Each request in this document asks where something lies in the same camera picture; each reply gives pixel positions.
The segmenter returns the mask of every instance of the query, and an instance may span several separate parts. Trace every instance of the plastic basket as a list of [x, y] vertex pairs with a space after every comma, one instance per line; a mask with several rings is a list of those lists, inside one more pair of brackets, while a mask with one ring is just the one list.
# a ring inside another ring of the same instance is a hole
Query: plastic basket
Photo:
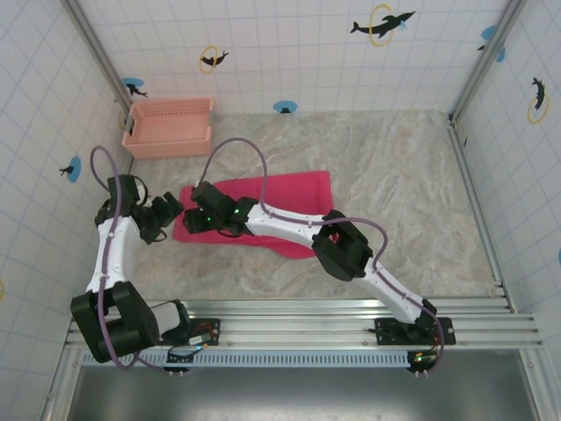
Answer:
[[124, 128], [123, 146], [138, 160], [207, 155], [212, 139], [211, 112], [212, 98], [134, 103]]

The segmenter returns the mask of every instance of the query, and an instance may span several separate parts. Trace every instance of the white enclosure wall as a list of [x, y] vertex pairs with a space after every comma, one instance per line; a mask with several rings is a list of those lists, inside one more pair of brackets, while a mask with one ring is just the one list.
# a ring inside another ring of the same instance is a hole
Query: white enclosure wall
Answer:
[[561, 2], [530, 1], [462, 124], [508, 291], [517, 310], [536, 314], [552, 387], [561, 375], [560, 40]]
[[[95, 263], [105, 194], [89, 151], [126, 158], [113, 95], [59, 0], [0, 3], [0, 111], [0, 419], [37, 419]], [[80, 176], [76, 160], [61, 176], [76, 156]]]
[[[149, 98], [213, 96], [228, 113], [274, 112], [280, 100], [300, 111], [449, 112], [507, 0], [79, 3], [119, 76]], [[388, 15], [407, 20], [370, 35]]]

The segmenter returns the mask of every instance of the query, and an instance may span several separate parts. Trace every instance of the pink towel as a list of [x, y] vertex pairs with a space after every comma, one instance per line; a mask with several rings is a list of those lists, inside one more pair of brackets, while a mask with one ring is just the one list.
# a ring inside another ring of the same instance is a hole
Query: pink towel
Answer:
[[[216, 182], [217, 189], [224, 194], [238, 200], [241, 196], [259, 198], [262, 177], [243, 178]], [[180, 201], [185, 209], [195, 208], [191, 201], [191, 186], [181, 189]], [[333, 209], [331, 196], [330, 173], [328, 171], [313, 171], [308, 173], [269, 175], [266, 184], [266, 202], [274, 207], [286, 211], [299, 212], [309, 215], [323, 215]], [[189, 234], [183, 226], [183, 214], [175, 220], [173, 238], [182, 243], [210, 243], [210, 244], [243, 244], [247, 246], [262, 246], [273, 249], [290, 259], [304, 259], [314, 257], [314, 252], [299, 244], [276, 239], [275, 237], [242, 235], [231, 239], [217, 232], [202, 232]]]

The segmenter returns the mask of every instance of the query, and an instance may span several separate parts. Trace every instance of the purple cable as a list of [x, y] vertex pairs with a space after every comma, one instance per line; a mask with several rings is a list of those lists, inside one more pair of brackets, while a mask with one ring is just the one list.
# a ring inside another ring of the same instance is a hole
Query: purple cable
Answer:
[[117, 367], [119, 367], [123, 370], [128, 370], [129, 368], [134, 367], [134, 364], [137, 361], [140, 361], [145, 366], [153, 368], [155, 370], [158, 370], [158, 371], [167, 375], [166, 370], [164, 370], [161, 367], [154, 366], [153, 364], [150, 364], [149, 362], [143, 360], [142, 358], [140, 358], [139, 353], [134, 354], [134, 358], [132, 359], [130, 364], [128, 364], [128, 365], [123, 364], [119, 360], [119, 358], [117, 356], [117, 353], [115, 352], [115, 348], [113, 347], [113, 344], [111, 343], [111, 338], [110, 338], [110, 335], [109, 335], [109, 331], [107, 329], [107, 324], [105, 323], [105, 315], [103, 314], [103, 292], [105, 291], [105, 283], [107, 282], [107, 266], [108, 266], [108, 263], [109, 263], [110, 245], [111, 245], [111, 241], [114, 238], [115, 229], [117, 228], [117, 222], [118, 222], [118, 219], [119, 219], [119, 215], [121, 213], [121, 202], [122, 202], [123, 197], [122, 197], [122, 193], [121, 193], [121, 180], [119, 178], [119, 172], [118, 172], [118, 169], [117, 169], [117, 164], [115, 163], [115, 160], [113, 160], [113, 157], [111, 156], [110, 152], [103, 146], [95, 146], [91, 150], [91, 153], [89, 154], [89, 165], [91, 167], [92, 174], [96, 178], [97, 182], [99, 182], [104, 189], [109, 190], [109, 188], [107, 186], [105, 186], [105, 184], [103, 184], [103, 182], [101, 181], [101, 179], [99, 178], [99, 176], [97, 175], [97, 172], [96, 172], [96, 166], [94, 165], [94, 158], [96, 156], [97, 151], [102, 151], [103, 153], [105, 153], [105, 156], [107, 157], [108, 161], [110, 162], [111, 169], [113, 170], [113, 175], [115, 176], [115, 185], [116, 185], [116, 188], [117, 188], [117, 204], [116, 204], [116, 207], [115, 207], [115, 217], [113, 218], [113, 222], [111, 223], [111, 227], [109, 229], [109, 234], [107, 235], [107, 240], [105, 241], [105, 247], [103, 248], [102, 276], [101, 276], [101, 278], [99, 278], [99, 292], [97, 293], [97, 317], [99, 318], [99, 325], [100, 325], [100, 328], [102, 330], [103, 340], [105, 341], [105, 345], [107, 346], [107, 351], [109, 352], [111, 360], [115, 363], [115, 365]]
[[444, 357], [444, 331], [442, 329], [440, 321], [438, 320], [437, 316], [432, 311], [427, 309], [421, 303], [418, 303], [417, 301], [415, 301], [413, 298], [407, 296], [403, 291], [400, 291], [381, 272], [378, 271], [378, 268], [377, 268], [378, 260], [380, 259], [381, 255], [386, 251], [387, 242], [388, 242], [386, 230], [384, 230], [384, 228], [382, 228], [381, 225], [378, 225], [375, 222], [370, 221], [368, 219], [364, 219], [364, 218], [355, 218], [355, 217], [333, 218], [333, 219], [328, 219], [326, 221], [313, 221], [313, 222], [310, 223], [310, 221], [306, 221], [306, 220], [303, 220], [303, 219], [284, 217], [282, 215], [274, 214], [273, 212], [271, 212], [265, 206], [266, 182], [267, 182], [267, 177], [268, 177], [265, 155], [261, 152], [261, 150], [258, 148], [258, 146], [255, 145], [255, 143], [253, 143], [252, 141], [250, 141], [249, 139], [246, 139], [246, 138], [240, 138], [240, 137], [229, 138], [229, 139], [221, 142], [220, 144], [218, 144], [217, 147], [215, 147], [212, 150], [212, 153], [210, 154], [209, 158], [207, 159], [206, 164], [204, 165], [204, 169], [202, 171], [202, 175], [201, 175], [201, 178], [199, 180], [199, 184], [204, 181], [204, 177], [206, 176], [206, 174], [209, 170], [210, 162], [212, 161], [212, 158], [214, 158], [214, 155], [218, 152], [218, 150], [221, 147], [226, 146], [229, 143], [235, 142], [235, 141], [243, 142], [243, 143], [246, 143], [247, 145], [251, 146], [255, 150], [255, 152], [257, 152], [257, 154], [259, 155], [259, 158], [261, 159], [261, 164], [263, 166], [263, 185], [261, 186], [261, 193], [259, 194], [259, 205], [261, 206], [261, 209], [268, 216], [270, 216], [272, 218], [280, 219], [282, 221], [292, 222], [292, 223], [295, 223], [295, 224], [316, 225], [316, 226], [318, 226], [318, 225], [332, 225], [332, 224], [338, 224], [338, 223], [341, 223], [341, 222], [358, 222], [358, 223], [361, 223], [361, 224], [370, 225], [370, 226], [374, 227], [376, 230], [378, 230], [378, 232], [380, 234], [382, 234], [382, 238], [383, 238], [382, 245], [380, 247], [380, 250], [374, 256], [373, 270], [378, 273], [378, 276], [380, 277], [380, 279], [393, 292], [395, 292], [397, 295], [407, 299], [410, 303], [412, 303], [415, 307], [417, 307], [421, 311], [424, 311], [425, 313], [427, 313], [435, 321], [435, 323], [437, 325], [438, 336], [440, 337], [440, 354], [438, 355], [438, 358], [437, 358], [437, 361], [435, 362], [435, 365], [432, 366], [432, 368], [429, 370], [429, 373], [432, 373], [440, 365], [440, 361]]

